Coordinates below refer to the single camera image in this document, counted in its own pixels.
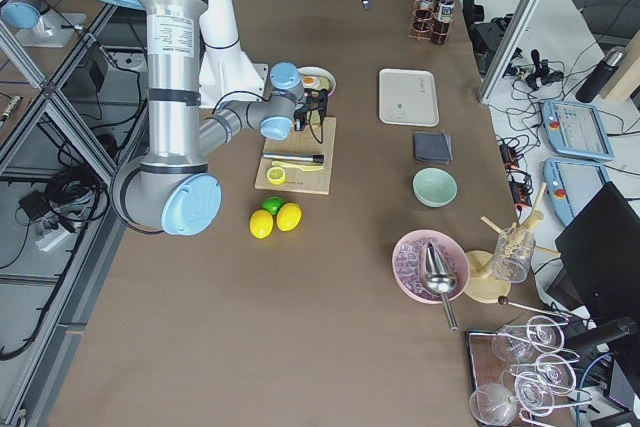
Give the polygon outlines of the teach pendant lower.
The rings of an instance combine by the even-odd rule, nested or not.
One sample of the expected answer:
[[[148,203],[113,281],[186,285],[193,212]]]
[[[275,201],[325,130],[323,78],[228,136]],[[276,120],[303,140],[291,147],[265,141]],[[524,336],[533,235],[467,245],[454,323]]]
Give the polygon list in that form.
[[[568,226],[610,180],[601,163],[568,158],[545,160],[543,176],[553,210],[564,226]]]

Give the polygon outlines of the yellow lemon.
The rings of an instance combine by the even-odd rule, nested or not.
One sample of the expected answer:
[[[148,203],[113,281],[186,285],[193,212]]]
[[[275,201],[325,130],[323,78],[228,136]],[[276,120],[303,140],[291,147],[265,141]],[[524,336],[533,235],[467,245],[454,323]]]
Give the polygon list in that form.
[[[282,232],[295,229],[302,219],[302,209],[299,204],[285,203],[276,214],[276,225]]]
[[[269,237],[274,229],[274,216],[267,210],[258,209],[250,217],[249,230],[259,240]]]

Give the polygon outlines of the fried egg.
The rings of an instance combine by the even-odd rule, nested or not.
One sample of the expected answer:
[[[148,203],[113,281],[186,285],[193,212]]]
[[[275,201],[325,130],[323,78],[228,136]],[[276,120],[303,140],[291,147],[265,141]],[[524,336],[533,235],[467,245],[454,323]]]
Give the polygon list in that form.
[[[321,88],[321,79],[313,75],[304,75],[302,84],[305,89],[319,90]]]

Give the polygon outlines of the aluminium frame post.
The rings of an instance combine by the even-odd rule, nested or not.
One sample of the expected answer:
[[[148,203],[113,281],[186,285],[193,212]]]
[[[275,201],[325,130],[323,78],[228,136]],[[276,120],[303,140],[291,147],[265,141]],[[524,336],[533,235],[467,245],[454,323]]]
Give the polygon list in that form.
[[[507,65],[541,0],[519,0],[514,16],[492,59],[478,91],[478,100],[488,105],[493,91],[502,79]]]

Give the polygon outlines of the green lime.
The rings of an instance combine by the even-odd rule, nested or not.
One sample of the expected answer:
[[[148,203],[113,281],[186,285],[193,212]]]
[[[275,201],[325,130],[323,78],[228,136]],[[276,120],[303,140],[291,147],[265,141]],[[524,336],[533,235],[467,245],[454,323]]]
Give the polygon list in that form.
[[[279,196],[268,197],[261,203],[261,208],[276,216],[279,210],[286,204],[286,201]]]

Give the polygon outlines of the steel ice scoop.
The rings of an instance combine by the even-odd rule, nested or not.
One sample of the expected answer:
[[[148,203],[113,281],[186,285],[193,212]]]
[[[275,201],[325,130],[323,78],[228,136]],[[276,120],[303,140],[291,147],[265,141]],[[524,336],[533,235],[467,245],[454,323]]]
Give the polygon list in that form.
[[[432,242],[426,244],[424,253],[426,255],[424,285],[430,292],[440,297],[449,329],[458,331],[458,323],[449,300],[449,294],[456,287],[457,279]]]

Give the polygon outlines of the green bowl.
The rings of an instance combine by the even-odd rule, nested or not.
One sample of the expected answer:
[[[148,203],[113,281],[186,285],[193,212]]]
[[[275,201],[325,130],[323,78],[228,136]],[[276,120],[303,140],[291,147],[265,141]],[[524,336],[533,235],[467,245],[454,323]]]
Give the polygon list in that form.
[[[452,202],[458,193],[454,177],[438,168],[424,168],[412,180],[415,197],[423,205],[438,208]]]

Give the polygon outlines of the black thermos bottle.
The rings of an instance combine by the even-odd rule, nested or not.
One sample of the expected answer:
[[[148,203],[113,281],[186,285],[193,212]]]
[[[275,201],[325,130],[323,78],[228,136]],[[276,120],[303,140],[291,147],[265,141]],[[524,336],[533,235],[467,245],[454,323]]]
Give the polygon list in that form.
[[[611,48],[595,69],[582,83],[575,94],[575,98],[582,103],[590,103],[618,70],[625,55],[624,48]]]

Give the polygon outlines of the half lemon slice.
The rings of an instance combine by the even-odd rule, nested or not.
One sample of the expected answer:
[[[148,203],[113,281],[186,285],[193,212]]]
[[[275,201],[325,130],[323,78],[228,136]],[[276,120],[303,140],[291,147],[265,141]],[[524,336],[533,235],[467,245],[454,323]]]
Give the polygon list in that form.
[[[282,185],[286,182],[286,171],[283,167],[272,166],[266,171],[266,179],[271,185]]]

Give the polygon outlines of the yellow lemon lower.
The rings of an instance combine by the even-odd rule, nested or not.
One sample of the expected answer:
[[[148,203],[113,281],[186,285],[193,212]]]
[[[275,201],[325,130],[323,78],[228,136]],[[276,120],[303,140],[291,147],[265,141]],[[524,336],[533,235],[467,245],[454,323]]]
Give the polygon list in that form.
[[[249,230],[259,240],[269,237],[274,229],[274,216],[267,210],[258,209],[250,217]]]

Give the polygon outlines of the cream rabbit tray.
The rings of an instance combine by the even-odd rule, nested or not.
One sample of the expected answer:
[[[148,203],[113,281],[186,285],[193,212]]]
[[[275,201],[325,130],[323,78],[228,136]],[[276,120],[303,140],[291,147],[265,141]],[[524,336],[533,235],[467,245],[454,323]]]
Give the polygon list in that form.
[[[437,126],[439,111],[434,75],[424,70],[381,69],[378,117],[385,124]]]

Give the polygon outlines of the wooden cup tree stand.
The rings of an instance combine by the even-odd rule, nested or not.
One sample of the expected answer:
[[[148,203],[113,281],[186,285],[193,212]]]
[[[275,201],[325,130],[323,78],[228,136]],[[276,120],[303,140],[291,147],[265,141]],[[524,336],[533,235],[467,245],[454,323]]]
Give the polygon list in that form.
[[[547,183],[541,184],[540,190],[535,198],[531,212],[523,223],[514,222],[510,227],[524,227],[534,232],[538,225],[544,220],[544,213],[539,209],[543,195],[547,189]],[[486,216],[482,216],[481,220],[491,229],[499,234],[508,228],[501,228]],[[549,253],[558,257],[560,253],[554,249],[535,245],[534,250]],[[511,285],[515,283],[496,278],[490,271],[489,262],[494,255],[480,250],[468,251],[466,257],[470,267],[470,279],[464,289],[464,293],[481,303],[497,303],[501,296],[507,296],[510,292]]]

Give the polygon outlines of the white round plate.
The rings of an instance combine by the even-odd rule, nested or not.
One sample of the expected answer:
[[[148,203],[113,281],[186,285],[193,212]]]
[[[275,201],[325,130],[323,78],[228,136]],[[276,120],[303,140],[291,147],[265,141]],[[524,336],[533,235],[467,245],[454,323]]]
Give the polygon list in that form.
[[[298,67],[297,70],[305,89],[326,90],[329,97],[335,92],[336,79],[328,70],[317,66]]]

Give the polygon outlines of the yellow lemon upper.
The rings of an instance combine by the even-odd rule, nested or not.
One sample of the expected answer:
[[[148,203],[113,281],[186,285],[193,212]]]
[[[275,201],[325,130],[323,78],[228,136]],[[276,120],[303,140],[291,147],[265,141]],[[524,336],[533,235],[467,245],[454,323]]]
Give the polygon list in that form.
[[[276,225],[282,232],[295,229],[302,219],[302,209],[299,204],[285,203],[276,214]]]

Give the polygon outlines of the bread slice on plate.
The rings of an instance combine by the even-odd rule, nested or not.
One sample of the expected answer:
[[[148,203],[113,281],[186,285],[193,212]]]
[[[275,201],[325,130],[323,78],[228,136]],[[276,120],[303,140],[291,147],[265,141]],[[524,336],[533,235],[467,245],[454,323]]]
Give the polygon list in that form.
[[[307,97],[317,97],[319,96],[322,92],[325,92],[327,95],[330,95],[333,92],[333,84],[331,82],[331,80],[327,77],[324,76],[317,76],[321,79],[321,88],[319,90],[312,90],[312,89],[305,89],[305,95]]]

